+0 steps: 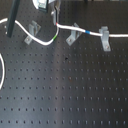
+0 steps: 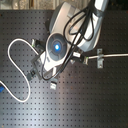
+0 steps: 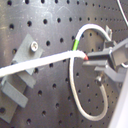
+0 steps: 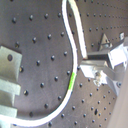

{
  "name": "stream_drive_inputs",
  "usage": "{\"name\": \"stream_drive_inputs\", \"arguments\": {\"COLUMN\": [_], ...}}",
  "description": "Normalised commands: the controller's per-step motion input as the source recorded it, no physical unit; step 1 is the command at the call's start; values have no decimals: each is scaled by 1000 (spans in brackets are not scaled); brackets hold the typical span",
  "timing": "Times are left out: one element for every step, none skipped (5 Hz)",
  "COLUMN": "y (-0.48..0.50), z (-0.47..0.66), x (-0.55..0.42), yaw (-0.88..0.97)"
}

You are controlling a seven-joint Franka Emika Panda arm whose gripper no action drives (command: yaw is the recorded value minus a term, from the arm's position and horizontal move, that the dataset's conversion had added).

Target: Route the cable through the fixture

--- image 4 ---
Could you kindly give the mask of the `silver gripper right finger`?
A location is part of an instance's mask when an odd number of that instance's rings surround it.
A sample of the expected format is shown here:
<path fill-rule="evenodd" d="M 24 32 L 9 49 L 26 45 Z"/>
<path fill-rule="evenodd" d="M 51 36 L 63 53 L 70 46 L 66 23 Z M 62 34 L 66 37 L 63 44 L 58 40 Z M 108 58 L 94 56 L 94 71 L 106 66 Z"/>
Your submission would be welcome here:
<path fill-rule="evenodd" d="M 82 64 L 81 70 L 85 77 L 92 78 L 96 86 L 107 84 L 107 79 L 113 80 L 114 71 L 106 65 Z"/>

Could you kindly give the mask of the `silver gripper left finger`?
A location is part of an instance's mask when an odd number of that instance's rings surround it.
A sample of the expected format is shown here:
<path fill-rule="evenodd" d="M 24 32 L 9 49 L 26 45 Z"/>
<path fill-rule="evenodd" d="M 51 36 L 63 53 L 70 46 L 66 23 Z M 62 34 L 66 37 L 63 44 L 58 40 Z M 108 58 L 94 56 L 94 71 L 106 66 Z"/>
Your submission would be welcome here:
<path fill-rule="evenodd" d="M 90 52 L 88 53 L 89 60 L 109 60 L 108 53 L 104 52 Z"/>

